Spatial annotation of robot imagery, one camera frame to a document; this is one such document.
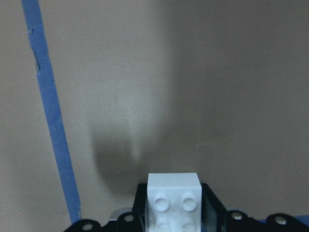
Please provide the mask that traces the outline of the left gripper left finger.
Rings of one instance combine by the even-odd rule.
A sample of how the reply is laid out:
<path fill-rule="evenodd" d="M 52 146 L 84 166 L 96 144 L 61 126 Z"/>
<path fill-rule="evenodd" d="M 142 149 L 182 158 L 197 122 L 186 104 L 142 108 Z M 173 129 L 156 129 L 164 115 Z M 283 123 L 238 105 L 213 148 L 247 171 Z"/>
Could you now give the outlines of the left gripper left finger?
<path fill-rule="evenodd" d="M 141 223 L 142 231 L 146 231 L 145 214 L 148 207 L 147 200 L 147 184 L 142 183 L 137 185 L 137 190 L 132 206 L 132 213 L 137 214 Z"/>

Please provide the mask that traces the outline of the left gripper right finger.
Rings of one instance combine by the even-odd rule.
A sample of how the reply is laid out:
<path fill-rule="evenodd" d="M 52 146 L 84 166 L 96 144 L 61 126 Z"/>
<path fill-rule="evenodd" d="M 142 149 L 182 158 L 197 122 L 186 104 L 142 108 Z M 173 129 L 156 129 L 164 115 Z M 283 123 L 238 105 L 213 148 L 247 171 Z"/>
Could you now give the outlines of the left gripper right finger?
<path fill-rule="evenodd" d="M 225 232 L 227 210 L 212 189 L 202 183 L 201 226 L 203 232 Z"/>

